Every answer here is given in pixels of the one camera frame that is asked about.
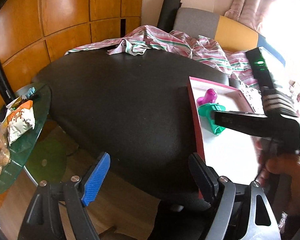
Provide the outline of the person's right hand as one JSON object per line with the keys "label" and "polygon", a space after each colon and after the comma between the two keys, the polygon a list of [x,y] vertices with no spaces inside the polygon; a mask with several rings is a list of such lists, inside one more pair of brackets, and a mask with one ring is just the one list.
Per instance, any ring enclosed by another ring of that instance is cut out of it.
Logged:
{"label": "person's right hand", "polygon": [[273,175],[279,175],[281,178],[271,206],[276,219],[279,219],[282,213],[290,216],[300,215],[300,154],[282,152],[271,158],[267,154],[270,141],[258,139],[255,146],[258,150],[259,164],[256,181],[265,187]]}

